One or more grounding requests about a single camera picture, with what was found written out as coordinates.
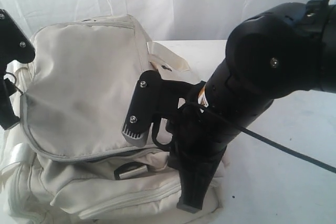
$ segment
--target white bag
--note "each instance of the white bag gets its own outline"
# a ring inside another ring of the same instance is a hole
[[[36,59],[13,63],[23,96],[11,97],[21,125],[5,133],[0,181],[6,211],[28,223],[209,223],[222,209],[221,163],[196,214],[176,209],[178,172],[149,137],[139,149],[121,134],[136,81],[156,69],[163,79],[198,83],[187,62],[152,42],[131,16],[48,26],[32,39]],[[171,135],[160,129],[158,139]],[[148,171],[116,180],[138,162]]]

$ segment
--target white table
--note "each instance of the white table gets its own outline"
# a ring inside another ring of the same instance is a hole
[[[203,80],[224,59],[225,41],[161,41]],[[295,92],[250,127],[336,166],[336,94]],[[241,134],[230,143],[220,223],[336,223],[336,175]],[[10,224],[8,216],[1,223]]]

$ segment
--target screw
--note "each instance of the screw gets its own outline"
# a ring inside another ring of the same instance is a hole
[[[140,82],[140,87],[145,88],[147,87],[147,83],[145,81]]]
[[[136,123],[138,121],[137,117],[135,115],[132,115],[130,117],[130,123]]]
[[[270,63],[272,68],[277,68],[279,66],[279,61],[277,58],[272,58]]]

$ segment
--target table surface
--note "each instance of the table surface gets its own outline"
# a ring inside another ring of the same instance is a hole
[[[224,59],[224,40],[160,41],[207,80]],[[277,143],[336,166],[336,94],[298,91],[276,100],[250,127]],[[228,146],[220,223],[335,223],[336,175],[240,134]],[[0,205],[4,196],[0,195]],[[0,211],[2,223],[14,223]]]

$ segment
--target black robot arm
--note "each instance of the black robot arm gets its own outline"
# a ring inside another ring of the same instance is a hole
[[[240,133],[235,125],[247,127],[296,90],[336,92],[336,8],[328,2],[281,4],[241,23],[206,83],[165,81],[155,71],[140,77],[123,134],[141,147],[153,123],[153,142],[180,174],[178,208],[202,209],[226,146]],[[186,103],[178,109],[179,98]],[[166,146],[156,140],[161,118],[173,135]]]

